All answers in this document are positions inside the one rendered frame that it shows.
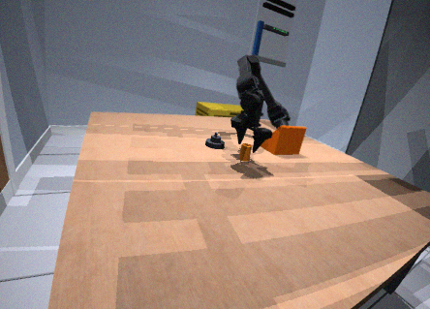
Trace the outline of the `orange knob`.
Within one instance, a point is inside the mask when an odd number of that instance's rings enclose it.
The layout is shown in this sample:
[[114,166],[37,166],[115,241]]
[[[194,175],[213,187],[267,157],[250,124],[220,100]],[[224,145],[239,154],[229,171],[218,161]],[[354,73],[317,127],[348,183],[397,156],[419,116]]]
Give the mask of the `orange knob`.
[[242,143],[241,150],[240,150],[240,155],[239,155],[239,160],[248,162],[249,159],[250,159],[251,150],[252,150],[252,145],[251,144]]

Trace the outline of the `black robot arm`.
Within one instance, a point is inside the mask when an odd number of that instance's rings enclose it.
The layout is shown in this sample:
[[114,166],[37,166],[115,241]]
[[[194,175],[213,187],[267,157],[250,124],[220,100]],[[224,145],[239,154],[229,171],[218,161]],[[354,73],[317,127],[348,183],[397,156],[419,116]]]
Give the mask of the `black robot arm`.
[[[288,121],[290,121],[290,116],[287,110],[282,107],[281,103],[275,101],[267,84],[261,76],[261,66],[258,57],[256,55],[244,55],[238,59],[237,64],[239,69],[239,78],[237,79],[236,88],[239,100],[241,100],[241,107],[246,111],[252,111],[255,109],[261,110],[264,100],[267,104],[267,115],[271,124],[276,127],[276,129],[281,125],[289,126]],[[237,130],[253,125],[251,112],[245,114],[244,110],[230,119],[231,126]]]

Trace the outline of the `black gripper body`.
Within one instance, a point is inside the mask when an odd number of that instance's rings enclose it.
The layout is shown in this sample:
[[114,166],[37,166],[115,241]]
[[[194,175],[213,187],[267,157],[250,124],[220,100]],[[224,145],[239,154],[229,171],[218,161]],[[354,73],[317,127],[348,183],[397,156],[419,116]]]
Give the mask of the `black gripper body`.
[[251,112],[252,114],[252,118],[253,118],[253,125],[252,126],[248,126],[247,128],[254,131],[254,136],[260,139],[271,139],[272,136],[272,132],[269,129],[266,128],[259,128],[261,127],[261,116],[263,115],[263,113],[261,112],[261,110],[252,110],[252,111],[246,111],[244,110],[244,112],[246,114],[248,114],[248,112]]

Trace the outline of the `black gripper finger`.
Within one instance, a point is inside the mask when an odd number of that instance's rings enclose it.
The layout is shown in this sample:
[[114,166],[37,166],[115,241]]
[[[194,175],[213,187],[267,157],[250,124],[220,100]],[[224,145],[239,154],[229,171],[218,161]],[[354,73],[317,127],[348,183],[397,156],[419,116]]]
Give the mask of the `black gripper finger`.
[[[235,128],[234,128],[235,129]],[[238,144],[241,144],[241,142],[243,141],[243,139],[244,139],[244,136],[245,136],[245,134],[246,134],[246,131],[247,131],[247,129],[248,128],[243,128],[243,129],[241,129],[241,130],[237,130],[237,129],[235,129],[236,130],[236,132],[237,132],[237,139],[238,139]]]
[[252,136],[252,137],[254,139],[253,153],[255,153],[267,139],[260,139],[255,136]]

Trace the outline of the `dark grey round pedestal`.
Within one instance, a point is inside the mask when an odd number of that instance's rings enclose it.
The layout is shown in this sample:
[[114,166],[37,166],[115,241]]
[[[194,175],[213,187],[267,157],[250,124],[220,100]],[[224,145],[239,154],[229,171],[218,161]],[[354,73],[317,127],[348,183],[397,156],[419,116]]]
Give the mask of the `dark grey round pedestal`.
[[218,133],[215,132],[215,135],[211,136],[211,139],[206,139],[205,145],[214,148],[214,149],[222,149],[224,148],[225,142],[221,140],[220,136],[217,136]]

